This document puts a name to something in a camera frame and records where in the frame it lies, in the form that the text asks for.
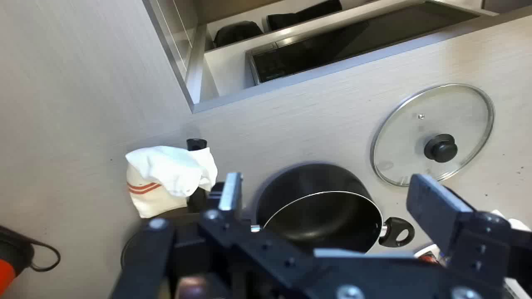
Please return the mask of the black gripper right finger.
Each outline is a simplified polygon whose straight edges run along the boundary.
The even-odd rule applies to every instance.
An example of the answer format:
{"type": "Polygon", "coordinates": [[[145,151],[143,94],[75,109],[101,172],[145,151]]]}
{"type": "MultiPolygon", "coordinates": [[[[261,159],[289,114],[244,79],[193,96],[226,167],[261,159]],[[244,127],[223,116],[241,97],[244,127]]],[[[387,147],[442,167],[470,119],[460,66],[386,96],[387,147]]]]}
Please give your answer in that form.
{"type": "Polygon", "coordinates": [[[411,177],[406,204],[440,249],[449,269],[480,275],[505,274],[510,224],[504,217],[477,210],[429,174],[411,177]]]}

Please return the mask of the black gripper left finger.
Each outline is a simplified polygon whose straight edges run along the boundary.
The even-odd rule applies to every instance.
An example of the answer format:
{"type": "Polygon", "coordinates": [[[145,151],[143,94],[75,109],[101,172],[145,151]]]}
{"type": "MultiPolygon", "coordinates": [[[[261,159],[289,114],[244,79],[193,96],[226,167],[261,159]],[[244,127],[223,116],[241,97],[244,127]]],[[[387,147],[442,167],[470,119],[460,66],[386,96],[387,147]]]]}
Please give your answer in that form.
{"type": "Polygon", "coordinates": [[[208,194],[208,209],[201,212],[206,220],[234,217],[241,205],[243,176],[228,172],[224,180],[208,194]]]}

